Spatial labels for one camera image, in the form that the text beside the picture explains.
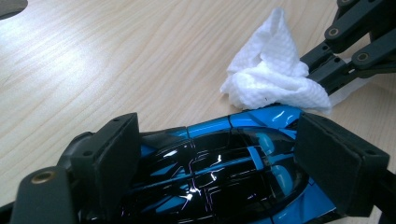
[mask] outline white tissue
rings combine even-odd
[[[256,109],[272,103],[329,111],[326,91],[306,78],[308,66],[300,62],[281,8],[253,34],[228,67],[220,91],[230,103],[242,109]]]

